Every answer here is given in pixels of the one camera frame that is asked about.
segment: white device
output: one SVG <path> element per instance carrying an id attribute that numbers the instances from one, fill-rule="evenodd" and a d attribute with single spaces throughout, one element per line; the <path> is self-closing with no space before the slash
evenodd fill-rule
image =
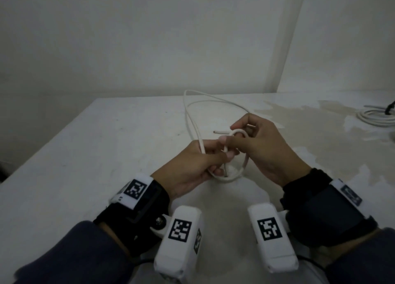
<path id="1" fill-rule="evenodd" d="M 286 211 L 279 214 L 273 204 L 262 203 L 250 206 L 248 213 L 264 267 L 272 273 L 297 270 L 299 262 L 286 231 Z"/>
<path id="2" fill-rule="evenodd" d="M 195 207 L 180 206 L 172 217 L 165 218 L 164 229 L 151 228 L 163 238 L 155 256 L 154 270 L 169 282 L 188 284 L 195 274 L 204 233 L 202 213 Z"/>

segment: sleeve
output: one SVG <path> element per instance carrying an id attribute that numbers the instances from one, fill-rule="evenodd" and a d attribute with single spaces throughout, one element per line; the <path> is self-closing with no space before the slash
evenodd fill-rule
<path id="1" fill-rule="evenodd" d="M 330 283 L 389 284 L 395 279 L 395 230 L 386 228 L 326 268 Z"/>
<path id="2" fill-rule="evenodd" d="M 20 268 L 15 283 L 123 284 L 130 280 L 133 268 L 111 237 L 84 221 L 43 256 Z"/>

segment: white cable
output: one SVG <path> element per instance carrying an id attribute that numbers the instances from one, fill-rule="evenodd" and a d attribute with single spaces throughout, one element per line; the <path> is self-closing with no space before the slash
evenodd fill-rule
<path id="1" fill-rule="evenodd" d="M 365 105 L 364 107 L 367 109 L 357 113 L 357 118 L 361 121 L 379 127 L 395 126 L 395 111 L 393 109 L 389 111 L 390 115 L 386 115 L 384 112 L 387 107 L 374 105 Z"/>
<path id="2" fill-rule="evenodd" d="M 198 141 L 199 141 L 200 151 L 201 151 L 203 154 L 206 154 L 206 151 L 205 151 L 204 145 L 203 145 L 203 139 L 201 138 L 201 134 L 200 134 L 200 132 L 199 132 L 199 128 L 197 127 L 198 125 L 197 125 L 196 122 L 193 120 L 193 118 L 192 118 L 192 116 L 191 116 L 191 114 L 190 114 L 190 112 L 189 112 L 189 110 L 188 110 L 188 107 L 189 107 L 191 104 L 196 103 L 196 102 L 192 102 L 192 103 L 190 103 L 190 104 L 188 104 L 188 105 L 186 104 L 186 102 L 185 102 L 185 97 L 186 97 L 186 93 L 187 93 L 187 92 L 194 92 L 194 93 L 198 93 L 198 94 L 205 95 L 205 96 L 208 96 L 208 97 L 212 97 L 212 98 L 214 98 L 214 99 L 218 99 L 218 100 L 220 100 L 220 101 L 223 101 L 223 102 L 226 102 L 226 103 L 230 103 L 230 104 L 236 105 L 236 106 L 238 106 L 238 107 L 244 109 L 246 112 L 250 112 L 247 108 L 245 108 L 245 107 L 243 107 L 243 106 L 241 106 L 241 105 L 239 105 L 239 104 L 237 104 L 237 103 L 234 103 L 234 102 L 231 102 L 231 101 L 222 99 L 222 98 L 218 98 L 218 97 L 215 97 L 215 96 L 206 94 L 206 93 L 198 92 L 198 91 L 196 91 L 196 90 L 185 90 L 184 96 L 183 96 L 183 98 L 182 98 L 182 100 L 183 100 L 183 102 L 184 102 L 185 112 L 186 112 L 186 114 L 188 115 L 189 119 L 191 120 L 192 126 L 193 126 L 194 129 L 195 129 L 196 136 L 198 137 Z M 214 131 L 214 133 L 226 134 L 226 135 L 229 135 L 229 136 L 232 136 L 232 135 L 234 135 L 234 134 L 236 134 L 236 133 L 238 133 L 238 132 L 242 133 L 242 134 L 244 135 L 244 137 L 247 137 L 247 136 L 248 136 L 247 132 L 245 132 L 243 129 L 235 129 L 235 130 L 230 131 L 230 132 L 228 132 L 228 131 L 217 131 L 217 130 Z M 224 147 L 224 152 L 227 152 L 227 151 L 228 151 L 228 148 L 225 146 L 225 147 Z M 227 167 L 227 164 L 224 164 L 225 177 L 216 176 L 216 175 L 214 175 L 214 173 L 212 173 L 212 172 L 210 172 L 210 171 L 209 171 L 209 173 L 210 173 L 214 178 L 216 178 L 216 179 L 218 179 L 218 180 L 220 180 L 220 181 L 232 181 L 232 180 L 236 179 L 237 177 L 239 177 L 239 176 L 242 174 L 242 172 L 244 171 L 245 167 L 247 166 L 248 159 L 249 159 L 249 157 L 248 157 L 248 155 L 246 154 L 246 156 L 245 156 L 245 158 L 244 158 L 244 162 L 243 162 L 242 167 L 240 168 L 240 170 L 238 170 L 238 171 L 237 171 L 236 173 L 234 173 L 233 175 L 229 175 L 229 174 L 228 174 L 228 167 Z"/>

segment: person's right hand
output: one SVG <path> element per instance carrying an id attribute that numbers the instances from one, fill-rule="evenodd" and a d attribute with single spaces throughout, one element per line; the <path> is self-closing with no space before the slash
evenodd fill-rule
<path id="1" fill-rule="evenodd" d="M 219 141 L 247 153 L 259 170 L 274 183 L 284 186 L 307 175 L 311 167 L 291 149 L 273 122 L 248 113 L 230 126 L 244 129 L 250 137 L 220 136 Z"/>

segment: worn table surface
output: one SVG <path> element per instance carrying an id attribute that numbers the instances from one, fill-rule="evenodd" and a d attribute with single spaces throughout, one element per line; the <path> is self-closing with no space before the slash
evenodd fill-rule
<path id="1" fill-rule="evenodd" d="M 347 181 L 369 200 L 380 226 L 395 226 L 395 130 L 366 125 L 354 115 L 365 104 L 389 104 L 395 91 L 222 97 L 274 121 L 305 161 Z M 207 139 L 218 137 L 213 130 L 228 129 L 244 114 L 222 102 L 190 108 Z M 42 255 L 77 222 L 93 220 L 137 172 L 152 173 L 190 140 L 180 96 L 97 99 L 0 184 L 0 282 L 12 282 L 18 267 Z M 232 164 L 241 162 L 238 156 Z M 318 281 L 305 264 L 280 275 L 270 275 L 261 266 L 246 208 L 270 197 L 280 209 L 281 195 L 250 161 L 243 178 L 227 185 L 206 182 L 174 202 L 173 209 L 193 205 L 205 215 L 196 282 Z M 146 264 L 133 282 L 163 281 Z"/>

